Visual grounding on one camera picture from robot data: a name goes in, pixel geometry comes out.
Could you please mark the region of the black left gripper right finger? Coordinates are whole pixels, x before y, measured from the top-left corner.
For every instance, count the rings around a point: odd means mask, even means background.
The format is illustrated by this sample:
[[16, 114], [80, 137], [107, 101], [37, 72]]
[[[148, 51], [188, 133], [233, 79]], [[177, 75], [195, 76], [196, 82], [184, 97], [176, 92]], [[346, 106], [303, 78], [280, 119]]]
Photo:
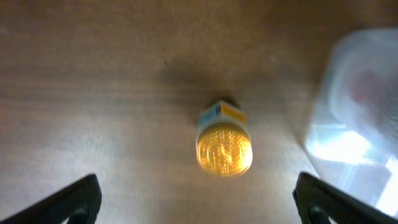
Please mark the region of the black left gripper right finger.
[[302, 223], [397, 224], [397, 219], [360, 202], [308, 172], [299, 173], [292, 195]]

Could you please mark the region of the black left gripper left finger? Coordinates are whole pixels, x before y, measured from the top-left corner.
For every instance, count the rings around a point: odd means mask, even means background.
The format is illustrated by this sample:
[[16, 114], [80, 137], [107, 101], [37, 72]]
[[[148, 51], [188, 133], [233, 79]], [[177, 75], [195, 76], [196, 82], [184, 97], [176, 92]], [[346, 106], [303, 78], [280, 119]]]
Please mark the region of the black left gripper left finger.
[[88, 174], [1, 223], [94, 223], [102, 193], [96, 174]]

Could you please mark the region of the small jar gold lid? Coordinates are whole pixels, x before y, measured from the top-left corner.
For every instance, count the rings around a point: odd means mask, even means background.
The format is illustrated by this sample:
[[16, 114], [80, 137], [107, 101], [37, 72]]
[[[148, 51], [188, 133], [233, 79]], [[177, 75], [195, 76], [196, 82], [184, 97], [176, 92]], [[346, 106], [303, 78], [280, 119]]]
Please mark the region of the small jar gold lid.
[[237, 177], [250, 168], [252, 142], [241, 108], [219, 100], [200, 113], [196, 155], [205, 172], [219, 177]]

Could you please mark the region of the clear plastic container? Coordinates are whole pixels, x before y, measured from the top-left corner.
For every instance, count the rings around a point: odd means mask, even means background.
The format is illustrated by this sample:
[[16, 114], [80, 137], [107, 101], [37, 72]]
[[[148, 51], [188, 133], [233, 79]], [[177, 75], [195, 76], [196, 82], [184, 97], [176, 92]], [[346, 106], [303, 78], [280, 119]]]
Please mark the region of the clear plastic container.
[[397, 29], [353, 32], [333, 47], [304, 148], [319, 178], [397, 216]]

